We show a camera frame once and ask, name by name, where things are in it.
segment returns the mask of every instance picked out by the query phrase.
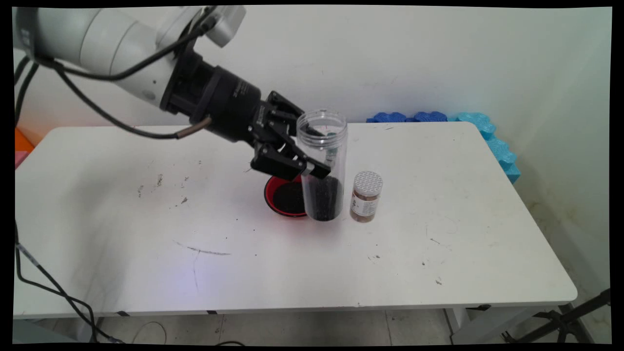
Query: black granules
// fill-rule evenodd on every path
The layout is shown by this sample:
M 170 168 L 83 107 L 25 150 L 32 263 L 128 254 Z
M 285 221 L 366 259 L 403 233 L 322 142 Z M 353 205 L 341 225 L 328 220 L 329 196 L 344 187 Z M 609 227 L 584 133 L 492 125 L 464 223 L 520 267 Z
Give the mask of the black granules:
M 303 189 L 301 188 L 301 183 L 285 183 L 275 189 L 273 204 L 282 212 L 289 214 L 304 213 L 306 210 L 303 205 Z
M 334 177 L 312 179 L 309 184 L 312 205 L 308 215 L 316 220 L 326 221 L 336 218 L 343 206 L 343 186 Z

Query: pink object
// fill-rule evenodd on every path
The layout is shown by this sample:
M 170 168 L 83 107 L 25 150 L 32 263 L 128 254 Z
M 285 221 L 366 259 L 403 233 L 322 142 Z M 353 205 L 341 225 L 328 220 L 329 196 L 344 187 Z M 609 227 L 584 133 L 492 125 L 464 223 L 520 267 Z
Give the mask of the pink object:
M 28 151 L 16 151 L 15 152 L 15 169 L 17 169 L 19 165 L 21 165 L 22 162 L 24 162 L 24 160 L 26 159 L 26 156 L 28 156 Z

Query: plastic container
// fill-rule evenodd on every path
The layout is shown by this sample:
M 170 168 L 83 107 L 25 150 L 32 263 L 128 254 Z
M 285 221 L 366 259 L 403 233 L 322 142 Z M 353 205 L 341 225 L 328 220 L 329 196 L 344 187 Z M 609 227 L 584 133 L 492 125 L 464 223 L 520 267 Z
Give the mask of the plastic container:
M 301 177 L 303 202 L 312 219 L 332 220 L 342 211 L 346 141 L 347 121 L 337 112 L 321 109 L 303 114 L 297 120 L 297 146 L 331 168 L 324 179 L 312 175 Z
M 375 172 L 364 171 L 355 175 L 351 195 L 351 217 L 354 220 L 365 223 L 375 218 L 383 185 L 383 180 Z

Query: black stand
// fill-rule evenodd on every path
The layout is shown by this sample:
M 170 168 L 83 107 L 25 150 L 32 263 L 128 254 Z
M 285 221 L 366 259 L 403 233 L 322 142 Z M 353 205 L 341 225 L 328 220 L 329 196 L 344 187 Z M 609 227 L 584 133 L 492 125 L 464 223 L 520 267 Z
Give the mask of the black stand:
M 576 333 L 574 331 L 574 328 L 571 328 L 571 326 L 574 323 L 577 323 L 577 320 L 580 317 L 583 317 L 584 315 L 590 312 L 593 312 L 594 310 L 599 309 L 600 307 L 603 307 L 604 305 L 611 306 L 611 288 L 606 289 L 605 291 L 600 293 L 600 295 L 583 303 L 582 305 L 579 305 L 578 307 L 572 310 L 569 310 L 568 312 L 564 314 L 560 314 L 559 312 L 554 311 L 554 310 L 548 313 L 539 312 L 535 314 L 534 317 L 546 318 L 546 319 L 549 319 L 550 322 L 535 329 L 534 331 L 528 333 L 527 335 L 524 335 L 523 337 L 517 340 L 511 337 L 511 335 L 509 335 L 508 332 L 505 332 L 504 334 L 502 334 L 502 336 L 503 336 L 503 339 L 505 339 L 505 341 L 508 343 L 523 344 L 527 342 L 533 342 L 543 337 L 544 335 L 547 335 L 559 329 L 559 336 L 557 337 L 557 342 L 565 342 L 565 339 L 568 334 L 572 334 L 576 336 L 577 338 L 579 337 L 578 333 Z

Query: red bowl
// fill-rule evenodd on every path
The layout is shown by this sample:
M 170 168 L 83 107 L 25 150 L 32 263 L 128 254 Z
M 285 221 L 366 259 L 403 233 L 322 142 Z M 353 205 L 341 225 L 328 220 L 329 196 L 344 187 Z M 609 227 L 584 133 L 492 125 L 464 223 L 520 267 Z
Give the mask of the red bowl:
M 295 180 L 293 182 L 301 183 L 301 176 L 299 175 L 297 178 L 295 178 Z M 306 215 L 305 212 L 303 212 L 303 213 L 288 213 L 288 212 L 284 212 L 282 210 L 279 210 L 277 207 L 275 207 L 275 204 L 273 203 L 273 194 L 275 194 L 275 190 L 277 190 L 277 188 L 281 187 L 282 185 L 284 185 L 286 183 L 290 183 L 290 182 L 288 180 L 284 180 L 282 178 L 277 178 L 275 176 L 271 177 L 269 179 L 269 181 L 266 182 L 266 185 L 265 185 L 265 201 L 266 201 L 266 204 L 269 205 L 269 207 L 271 207 L 271 210 L 273 210 L 276 213 L 279 213 L 281 215 L 285 215 L 287 217 L 303 217 L 303 216 L 305 216 Z

